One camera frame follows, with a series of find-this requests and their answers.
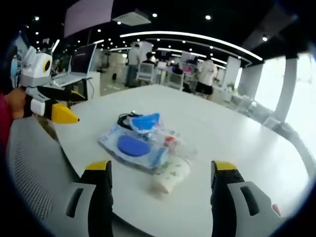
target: red sleeve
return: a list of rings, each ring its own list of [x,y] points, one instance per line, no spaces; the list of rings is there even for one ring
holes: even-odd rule
[[[12,118],[8,109],[4,95],[0,94],[0,142],[3,148],[6,148],[8,143]]]

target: round table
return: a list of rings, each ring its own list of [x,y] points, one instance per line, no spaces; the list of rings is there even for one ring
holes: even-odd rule
[[[211,161],[236,165],[276,203],[283,216],[298,205],[308,174],[294,146],[259,123],[192,94],[161,85],[143,86],[72,107],[77,124],[55,124],[60,144],[81,176],[91,162],[113,162],[113,212],[155,237],[209,237]],[[172,193],[151,191],[149,174],[113,159],[99,144],[122,113],[160,112],[166,127],[198,150],[190,175]]]

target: window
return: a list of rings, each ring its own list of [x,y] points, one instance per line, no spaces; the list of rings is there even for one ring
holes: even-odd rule
[[[236,82],[235,82],[235,89],[237,89],[237,88],[238,88],[238,86],[239,86],[239,82],[240,82],[241,74],[242,74],[242,68],[239,68],[239,70],[238,70],[238,74],[237,74],[237,78],[236,78]]]
[[[264,107],[276,110],[285,72],[285,57],[267,60],[262,68],[255,100]]]
[[[298,55],[296,85],[286,117],[316,157],[316,63],[309,53]]]

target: white t-shirt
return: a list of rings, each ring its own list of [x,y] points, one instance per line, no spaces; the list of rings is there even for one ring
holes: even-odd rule
[[[217,77],[217,67],[212,60],[206,60],[197,66],[199,71],[198,81],[205,85],[212,85],[214,78]]]
[[[129,65],[138,65],[139,61],[139,49],[133,47],[128,52],[128,64]]]

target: human hand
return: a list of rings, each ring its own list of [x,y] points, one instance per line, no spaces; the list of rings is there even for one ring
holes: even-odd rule
[[[15,88],[4,96],[6,104],[11,111],[12,119],[21,119],[24,116],[26,93],[23,88]]]

